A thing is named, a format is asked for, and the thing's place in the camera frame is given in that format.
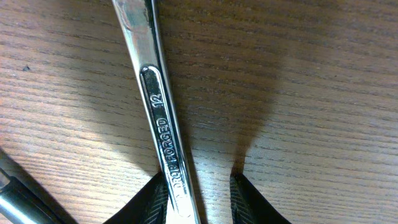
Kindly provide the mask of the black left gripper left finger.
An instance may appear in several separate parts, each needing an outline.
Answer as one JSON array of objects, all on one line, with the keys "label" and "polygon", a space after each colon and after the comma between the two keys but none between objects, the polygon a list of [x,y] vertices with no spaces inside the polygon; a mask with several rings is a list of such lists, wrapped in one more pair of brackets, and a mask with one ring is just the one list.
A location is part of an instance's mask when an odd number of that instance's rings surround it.
[{"label": "black left gripper left finger", "polygon": [[168,199],[164,176],[158,172],[104,224],[165,224]]}]

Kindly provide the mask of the chrome ring wrench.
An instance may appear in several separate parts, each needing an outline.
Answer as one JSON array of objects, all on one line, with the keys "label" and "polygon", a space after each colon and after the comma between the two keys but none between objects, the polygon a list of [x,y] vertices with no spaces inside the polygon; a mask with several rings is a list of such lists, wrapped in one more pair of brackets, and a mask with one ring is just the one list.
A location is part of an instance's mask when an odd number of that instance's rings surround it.
[{"label": "chrome ring wrench", "polygon": [[201,222],[164,59],[155,0],[113,0],[174,212]]}]

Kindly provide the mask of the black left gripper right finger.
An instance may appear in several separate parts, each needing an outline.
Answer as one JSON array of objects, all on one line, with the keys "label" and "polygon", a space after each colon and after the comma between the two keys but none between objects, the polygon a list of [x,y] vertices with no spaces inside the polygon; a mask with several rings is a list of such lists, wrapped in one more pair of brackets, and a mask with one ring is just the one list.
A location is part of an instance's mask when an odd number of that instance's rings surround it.
[{"label": "black left gripper right finger", "polygon": [[231,174],[229,184],[234,224],[290,224],[242,173]]}]

